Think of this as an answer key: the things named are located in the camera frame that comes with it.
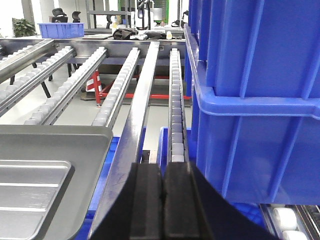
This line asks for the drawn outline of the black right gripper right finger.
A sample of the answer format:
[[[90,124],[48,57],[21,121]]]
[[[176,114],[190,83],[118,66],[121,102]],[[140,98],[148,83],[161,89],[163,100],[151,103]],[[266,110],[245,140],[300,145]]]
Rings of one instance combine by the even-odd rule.
[[[228,203],[189,162],[170,162],[164,177],[167,240],[274,240]]]

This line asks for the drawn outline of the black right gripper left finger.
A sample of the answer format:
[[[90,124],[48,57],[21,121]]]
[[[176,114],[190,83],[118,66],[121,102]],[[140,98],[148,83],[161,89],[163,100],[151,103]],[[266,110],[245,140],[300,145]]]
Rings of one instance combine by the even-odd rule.
[[[162,177],[156,164],[132,163],[128,178],[91,240],[160,240]]]

